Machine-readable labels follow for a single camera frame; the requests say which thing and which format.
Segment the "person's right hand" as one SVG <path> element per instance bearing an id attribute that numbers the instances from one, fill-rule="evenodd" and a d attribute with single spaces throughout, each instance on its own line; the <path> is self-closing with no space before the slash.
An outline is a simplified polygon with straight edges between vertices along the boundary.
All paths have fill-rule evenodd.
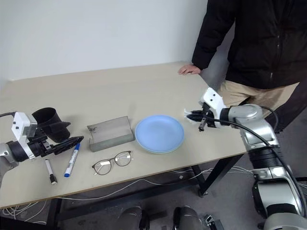
<path id="1" fill-rule="evenodd" d="M 178 71 L 179 75 L 200 74 L 200 73 L 201 73 L 201 70 L 198 67 L 196 67 L 195 65 L 192 65 L 192 64 L 184 65 Z"/>

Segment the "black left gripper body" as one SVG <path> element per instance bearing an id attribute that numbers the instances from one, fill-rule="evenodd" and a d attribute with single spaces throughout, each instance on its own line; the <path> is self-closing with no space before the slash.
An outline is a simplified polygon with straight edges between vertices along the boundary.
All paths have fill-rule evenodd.
<path id="1" fill-rule="evenodd" d="M 42 129 L 37 129 L 33 137 L 28 138 L 28 146 L 35 157 L 45 157 L 53 153 L 53 145 L 50 145 L 47 134 Z"/>

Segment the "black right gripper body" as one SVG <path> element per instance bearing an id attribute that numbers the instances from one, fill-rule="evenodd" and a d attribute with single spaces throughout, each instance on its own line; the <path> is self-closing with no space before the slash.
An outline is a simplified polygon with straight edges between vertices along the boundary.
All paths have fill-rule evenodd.
<path id="1" fill-rule="evenodd" d="M 201 123 L 198 127 L 200 132 L 204 131 L 205 126 L 220 128 L 220 108 L 219 107 L 211 107 L 207 103 L 202 104 L 202 112 L 201 112 Z"/>

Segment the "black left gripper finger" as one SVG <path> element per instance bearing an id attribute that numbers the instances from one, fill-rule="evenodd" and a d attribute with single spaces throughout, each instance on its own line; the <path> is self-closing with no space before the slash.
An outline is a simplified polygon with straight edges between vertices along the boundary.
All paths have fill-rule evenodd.
<path id="1" fill-rule="evenodd" d="M 67 127 L 70 125 L 70 122 L 56 122 L 52 123 L 44 128 L 44 132 L 50 138 L 69 138 L 70 132 Z"/>
<path id="2" fill-rule="evenodd" d="M 69 149 L 74 148 L 77 144 L 81 143 L 83 139 L 84 139 L 84 136 L 71 137 L 65 140 L 64 142 L 53 146 L 52 153 L 54 153 L 55 155 L 58 155 L 60 153 L 68 151 Z"/>

